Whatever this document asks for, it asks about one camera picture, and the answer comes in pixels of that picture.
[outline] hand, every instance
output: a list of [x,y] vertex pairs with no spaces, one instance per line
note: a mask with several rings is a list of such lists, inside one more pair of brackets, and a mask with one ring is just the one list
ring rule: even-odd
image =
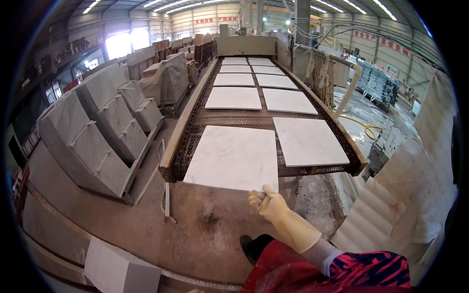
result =
[[283,196],[273,191],[270,186],[264,184],[262,190],[265,193],[258,192],[257,190],[249,192],[249,206],[254,211],[259,211],[259,215],[264,216],[275,225],[290,209],[287,207]]
[[264,184],[262,190],[265,194],[256,190],[249,192],[249,206],[271,222],[280,240],[297,253],[310,249],[321,238],[321,232],[289,209],[282,195],[270,186]]

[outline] black shoe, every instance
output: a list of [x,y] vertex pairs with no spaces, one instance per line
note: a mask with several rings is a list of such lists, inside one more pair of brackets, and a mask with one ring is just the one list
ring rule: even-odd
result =
[[252,241],[252,238],[247,236],[247,235],[243,235],[239,238],[239,243],[241,244],[241,248],[242,248],[242,251],[244,252],[244,255],[247,257],[248,261],[252,264],[252,265],[256,265],[256,261],[253,260],[251,257],[249,257],[248,255],[248,248],[247,248],[247,245]]

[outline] yellow hose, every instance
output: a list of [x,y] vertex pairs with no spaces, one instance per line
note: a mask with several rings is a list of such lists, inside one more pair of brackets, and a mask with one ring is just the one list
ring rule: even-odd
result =
[[[376,135],[375,133],[373,132],[373,130],[371,128],[377,128],[377,129],[381,129],[381,130],[384,130],[384,128],[380,127],[380,126],[376,126],[376,125],[365,125],[363,123],[361,123],[360,121],[356,120],[356,119],[353,119],[353,118],[350,118],[350,117],[347,117],[347,116],[344,116],[344,115],[341,115],[342,118],[345,118],[345,119],[349,119],[349,120],[352,120],[352,121],[355,121],[356,123],[362,125],[363,127],[365,127],[365,134],[372,140],[375,140],[376,139]],[[371,134],[373,136],[371,136],[370,134],[368,134],[368,132],[366,132],[366,130],[369,130],[371,132]],[[428,155],[427,151],[425,150],[424,146],[420,143],[420,141],[418,141],[418,139],[416,139],[415,137],[412,137],[423,149],[423,151]]]
[[384,128],[380,127],[380,126],[376,126],[376,125],[364,125],[363,123],[361,123],[360,121],[358,120],[355,120],[353,118],[350,118],[350,117],[347,117],[347,116],[344,116],[344,115],[341,115],[342,118],[346,118],[346,119],[349,119],[349,120],[352,120],[352,121],[355,121],[356,123],[362,125],[363,127],[365,127],[365,134],[372,140],[375,140],[376,139],[376,135],[375,133],[373,132],[372,128],[378,128],[378,129],[381,129],[381,130],[384,130]]

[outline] stacked marble slab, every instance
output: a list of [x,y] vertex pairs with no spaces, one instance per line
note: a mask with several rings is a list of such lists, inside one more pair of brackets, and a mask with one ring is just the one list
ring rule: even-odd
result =
[[[73,91],[88,118],[96,121],[96,126],[115,153],[124,162],[132,163],[144,148],[145,143],[141,141],[146,142],[146,136],[138,123],[137,127],[129,127],[134,117],[124,97],[117,93],[117,89],[126,82],[118,65],[114,64],[88,76]],[[129,132],[122,135],[124,129]]]
[[120,197],[129,168],[86,115],[75,92],[38,121],[41,137],[63,171],[80,187]]
[[118,88],[118,92],[124,97],[132,117],[134,117],[144,132],[156,129],[163,115],[158,109],[154,98],[145,99],[137,81],[129,81]]

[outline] metal pillar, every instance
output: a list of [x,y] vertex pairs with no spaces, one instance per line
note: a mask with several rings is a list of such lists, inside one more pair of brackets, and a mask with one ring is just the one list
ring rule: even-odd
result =
[[300,19],[300,21],[297,21],[296,23],[298,30],[295,33],[295,42],[309,45],[310,38],[305,36],[307,36],[310,32],[310,22],[307,21],[307,19],[310,19],[310,0],[296,0],[295,6],[297,8],[296,17]]
[[264,21],[262,18],[264,17],[264,0],[257,0],[256,2],[256,10],[257,10],[257,34],[260,36],[264,31]]

